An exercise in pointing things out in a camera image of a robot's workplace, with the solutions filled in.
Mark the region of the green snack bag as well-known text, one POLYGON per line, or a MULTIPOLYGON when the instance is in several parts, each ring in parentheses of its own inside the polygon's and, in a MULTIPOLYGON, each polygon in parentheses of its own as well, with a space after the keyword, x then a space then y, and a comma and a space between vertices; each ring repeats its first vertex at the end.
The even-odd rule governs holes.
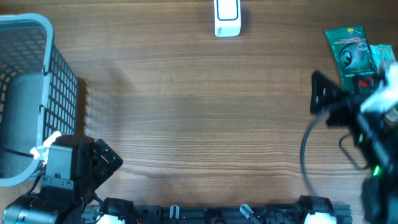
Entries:
POLYGON ((376 89, 376 64, 361 26, 325 31, 340 74, 341 84, 350 93, 369 93, 376 89))

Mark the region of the light blue tissue pack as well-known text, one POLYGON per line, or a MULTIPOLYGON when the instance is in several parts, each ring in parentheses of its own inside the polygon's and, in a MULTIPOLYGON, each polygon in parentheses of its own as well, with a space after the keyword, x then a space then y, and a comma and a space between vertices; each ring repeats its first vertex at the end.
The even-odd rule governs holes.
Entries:
POLYGON ((392 62, 396 61, 391 45, 370 45, 370 50, 378 72, 384 70, 392 62))

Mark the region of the small jar green lid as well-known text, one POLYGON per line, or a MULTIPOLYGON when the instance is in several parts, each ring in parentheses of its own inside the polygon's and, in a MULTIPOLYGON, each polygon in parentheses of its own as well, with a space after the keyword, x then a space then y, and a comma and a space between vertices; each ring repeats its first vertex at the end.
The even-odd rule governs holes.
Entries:
POLYGON ((397 106, 393 106, 389 111, 385 113, 384 121, 389 127, 393 128, 397 126, 397 120, 398 120, 397 106))

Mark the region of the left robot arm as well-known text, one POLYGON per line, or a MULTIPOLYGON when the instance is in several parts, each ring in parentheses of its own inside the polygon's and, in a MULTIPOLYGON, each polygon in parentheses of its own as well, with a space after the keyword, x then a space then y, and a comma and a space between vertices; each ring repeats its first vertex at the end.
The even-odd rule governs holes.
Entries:
POLYGON ((10 203, 3 223, 97 223, 111 215, 125 223, 140 221, 132 201, 101 200, 96 189, 123 164, 102 139, 63 135, 49 147, 47 168, 29 189, 10 203))

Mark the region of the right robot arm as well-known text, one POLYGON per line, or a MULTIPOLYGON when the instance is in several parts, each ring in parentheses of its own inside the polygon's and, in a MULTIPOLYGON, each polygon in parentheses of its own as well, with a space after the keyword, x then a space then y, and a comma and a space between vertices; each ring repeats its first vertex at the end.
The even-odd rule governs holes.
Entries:
POLYGON ((379 110, 363 106, 377 93, 349 93, 320 71, 312 73, 310 112, 315 115, 300 145, 300 168, 307 189, 316 191, 305 168, 305 149, 312 129, 325 119, 326 125, 349 129, 372 174, 362 184, 364 218, 369 223, 397 223, 397 130, 387 127, 379 110))

